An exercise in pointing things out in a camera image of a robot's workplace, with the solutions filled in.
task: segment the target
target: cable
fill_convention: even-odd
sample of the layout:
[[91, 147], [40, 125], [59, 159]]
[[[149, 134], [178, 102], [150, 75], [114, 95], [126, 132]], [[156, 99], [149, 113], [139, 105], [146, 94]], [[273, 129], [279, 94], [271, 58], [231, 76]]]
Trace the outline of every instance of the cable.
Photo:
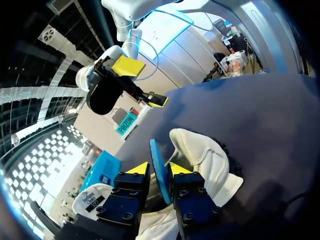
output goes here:
[[[204, 29], [204, 28], [202, 28], [202, 27], [200, 27], [200, 26], [197, 26], [197, 25], [195, 25], [195, 24], [192, 23], [192, 22], [189, 22], [189, 21], [187, 21], [187, 20], [185, 20], [185, 19], [183, 19], [183, 18], [181, 18], [181, 17], [179, 17], [179, 16], [177, 16], [177, 15], [174, 15], [174, 14], [169, 13], [169, 12], [166, 12], [166, 11], [154, 10], [154, 12], [159, 12], [159, 13], [171, 15], [171, 16], [177, 18], [177, 19], [180, 19], [180, 20], [182, 20], [182, 21], [184, 21], [184, 22], [186, 22], [186, 23], [194, 26], [195, 28], [198, 28], [198, 29], [201, 29], [201, 30], [204, 30], [204, 31], [210, 32], [210, 31], [212, 31], [212, 30], [214, 29], [214, 24], [213, 24], [213, 22], [211, 21], [211, 19], [210, 19], [210, 17], [208, 16], [208, 14], [205, 13], [205, 12], [204, 12], [204, 14], [207, 16], [207, 18], [209, 19], [209, 21], [210, 21], [210, 23], [211, 23], [211, 25], [212, 25], [212, 28], [211, 28], [210, 30]], [[157, 71], [157, 69], [158, 69], [158, 67], [159, 67], [159, 56], [158, 56], [157, 50], [156, 50], [156, 49], [154, 48], [154, 46], [152, 46], [149, 42], [147, 42], [146, 40], [144, 40], [144, 39], [142, 39], [141, 37], [138, 37], [138, 36], [136, 36], [136, 35], [133, 35], [133, 34], [132, 34], [132, 36], [134, 36], [134, 37], [140, 39], [141, 41], [145, 42], [146, 44], [148, 44], [150, 47], [152, 47], [152, 49], [153, 49], [154, 52], [155, 52], [155, 57], [156, 57], [156, 66], [155, 66], [155, 69], [154, 69], [154, 71], [153, 71], [149, 76], [146, 76], [146, 77], [144, 77], [144, 78], [139, 78], [139, 79], [136, 79], [136, 80], [135, 80], [135, 81], [141, 81], [141, 80], [145, 80], [145, 79], [150, 78], [151, 76], [153, 76], [153, 75], [156, 73], [156, 71]]]
[[180, 20], [186, 22], [187, 24], [190, 24], [190, 25], [194, 26], [194, 27], [197, 28], [197, 29], [201, 29], [201, 30], [204, 30], [204, 31], [210, 32], [210, 31], [212, 31], [212, 30], [214, 29], [214, 24], [213, 24], [213, 22], [211, 21], [211, 18], [208, 16], [208, 14], [207, 14], [206, 12], [204, 12], [204, 14], [207, 16], [207, 18], [209, 19], [209, 21], [210, 21], [210, 23], [211, 23], [211, 25], [212, 25], [212, 28], [211, 28], [210, 30], [204, 29], [204, 28], [202, 28], [202, 27], [200, 27], [200, 26], [197, 26], [197, 25], [195, 25], [194, 23], [189, 22], [189, 21], [183, 19], [182, 17], [179, 17], [179, 16], [177, 16], [177, 15], [174, 15], [173, 13], [169, 13], [169, 12], [162, 11], [162, 10], [158, 10], [158, 9], [154, 10], [154, 12], [159, 12], [159, 13], [163, 13], [163, 14], [169, 14], [169, 15], [171, 15], [171, 16], [173, 16], [173, 17], [176, 17], [177, 19], [180, 19]]
[[303, 192], [303, 193], [300, 193], [298, 194], [297, 196], [294, 196], [293, 198], [291, 198], [290, 200], [288, 201], [282, 201], [279, 206], [277, 207], [276, 211], [279, 213], [279, 214], [284, 214], [286, 212], [286, 210], [288, 209], [289, 205], [292, 204], [293, 202], [297, 201], [298, 199], [300, 198], [303, 198], [307, 195], [308, 193], [307, 192]]
[[157, 50], [156, 50], [156, 49], [154, 48], [154, 46], [152, 46], [149, 42], [147, 42], [146, 40], [143, 40], [141, 37], [138, 37], [138, 36], [136, 36], [136, 35], [133, 35], [133, 34], [132, 34], [132, 36], [136, 37], [137, 39], [140, 39], [141, 41], [144, 41], [146, 44], [148, 44], [150, 47], [152, 47], [152, 49], [153, 49], [154, 52], [155, 52], [155, 57], [156, 57], [156, 66], [155, 66], [154, 71], [153, 71], [149, 76], [146, 76], [146, 77], [144, 77], [144, 78], [139, 78], [139, 79], [134, 80], [134, 82], [135, 82], [135, 81], [141, 81], [141, 80], [148, 79], [148, 78], [150, 78], [152, 75], [154, 75], [154, 74], [156, 73], [156, 71], [157, 71], [157, 69], [158, 69], [158, 67], [159, 67], [159, 57], [158, 57]]

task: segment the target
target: blue sponge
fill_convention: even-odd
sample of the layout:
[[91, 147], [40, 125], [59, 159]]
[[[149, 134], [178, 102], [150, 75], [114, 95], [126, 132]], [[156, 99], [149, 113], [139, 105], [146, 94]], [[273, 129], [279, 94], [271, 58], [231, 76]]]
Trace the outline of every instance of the blue sponge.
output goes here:
[[162, 193], [162, 197], [167, 205], [170, 205], [171, 198], [169, 195], [169, 179], [168, 172], [165, 168], [165, 162], [158, 148], [156, 140], [150, 140], [150, 152], [152, 158], [153, 169], [156, 177], [156, 181]]

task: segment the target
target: yellow tag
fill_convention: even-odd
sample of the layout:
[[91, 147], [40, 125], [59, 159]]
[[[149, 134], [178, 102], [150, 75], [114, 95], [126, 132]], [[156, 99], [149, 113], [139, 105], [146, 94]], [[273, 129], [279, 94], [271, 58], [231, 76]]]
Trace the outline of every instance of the yellow tag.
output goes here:
[[112, 66], [112, 70], [120, 77], [137, 77], [145, 68], [145, 66], [146, 64], [142, 61], [138, 61], [122, 55]]
[[129, 171], [126, 171], [126, 174], [134, 174], [134, 173], [138, 173], [138, 174], [145, 174], [146, 170], [147, 170], [147, 166], [148, 166], [148, 162], [144, 162], [142, 164], [140, 164], [139, 166], [136, 166], [135, 168], [132, 168]]
[[168, 102], [168, 99], [169, 99], [169, 98], [167, 97], [162, 106], [161, 106], [161, 105], [158, 105], [158, 104], [155, 104], [155, 103], [152, 103], [152, 102], [149, 102], [148, 104], [149, 104], [150, 107], [152, 107], [152, 108], [163, 108], [163, 107], [166, 105], [166, 103]]
[[173, 162], [170, 162], [171, 172], [173, 175], [184, 173], [184, 174], [192, 174], [192, 171], [189, 171], [182, 166], [179, 166]]

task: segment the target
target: desk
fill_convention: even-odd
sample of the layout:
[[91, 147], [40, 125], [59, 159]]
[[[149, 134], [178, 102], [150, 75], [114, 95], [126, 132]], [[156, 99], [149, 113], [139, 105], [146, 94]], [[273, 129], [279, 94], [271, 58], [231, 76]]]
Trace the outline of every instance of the desk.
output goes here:
[[[217, 138], [242, 167], [244, 183], [223, 207], [242, 223], [310, 188], [320, 153], [317, 87], [317, 79], [305, 75], [268, 73], [172, 90], [166, 106], [149, 112], [116, 157], [122, 171], [149, 161], [149, 140], [155, 138], [167, 160], [174, 128]], [[290, 206], [289, 218], [302, 201]]]

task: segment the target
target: blue label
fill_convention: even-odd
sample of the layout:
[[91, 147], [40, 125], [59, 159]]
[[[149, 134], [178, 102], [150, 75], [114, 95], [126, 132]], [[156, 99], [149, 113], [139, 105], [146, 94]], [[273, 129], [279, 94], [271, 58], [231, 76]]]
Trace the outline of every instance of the blue label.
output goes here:
[[134, 115], [132, 112], [129, 112], [128, 115], [120, 123], [116, 132], [120, 135], [125, 134], [126, 131], [130, 128], [130, 126], [135, 122], [135, 120], [137, 120], [137, 116]]

